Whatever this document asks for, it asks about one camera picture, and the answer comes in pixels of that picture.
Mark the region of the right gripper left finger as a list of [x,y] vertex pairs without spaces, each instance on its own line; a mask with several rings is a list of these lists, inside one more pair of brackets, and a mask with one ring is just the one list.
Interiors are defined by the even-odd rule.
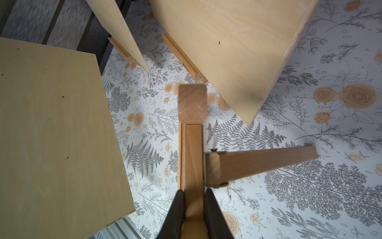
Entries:
[[156,239],[179,239],[186,214],[186,198],[183,190],[178,190],[166,219]]

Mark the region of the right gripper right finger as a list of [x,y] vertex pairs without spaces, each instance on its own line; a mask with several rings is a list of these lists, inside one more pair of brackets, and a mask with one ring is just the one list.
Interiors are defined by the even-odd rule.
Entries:
[[205,192],[204,221],[209,239],[234,239],[210,188],[207,188]]

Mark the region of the plywood board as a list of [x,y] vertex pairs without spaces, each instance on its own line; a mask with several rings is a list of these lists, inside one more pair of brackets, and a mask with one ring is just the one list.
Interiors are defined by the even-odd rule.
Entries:
[[127,23],[114,0],[87,0],[88,5],[99,20],[102,27],[116,42],[142,66],[150,72]]
[[154,17],[249,125],[317,1],[151,1]]
[[86,239],[134,211],[96,56],[1,38],[1,238]]

